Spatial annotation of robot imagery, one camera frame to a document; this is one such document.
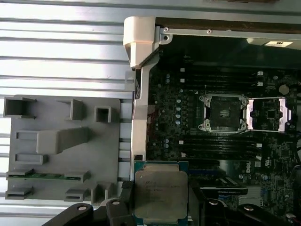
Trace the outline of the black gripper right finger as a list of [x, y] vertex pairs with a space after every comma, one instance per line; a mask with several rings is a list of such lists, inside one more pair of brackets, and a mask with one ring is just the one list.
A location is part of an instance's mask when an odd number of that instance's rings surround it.
[[289, 226], [261, 207], [243, 204], [231, 210], [221, 200], [206, 198], [196, 181], [189, 182], [188, 212], [195, 226]]

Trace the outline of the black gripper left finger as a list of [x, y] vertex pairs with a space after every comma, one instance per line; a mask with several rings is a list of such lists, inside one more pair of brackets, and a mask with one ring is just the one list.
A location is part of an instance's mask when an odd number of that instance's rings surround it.
[[133, 226], [134, 182], [124, 181], [120, 197], [106, 200], [96, 210], [76, 203], [50, 220], [52, 226]]

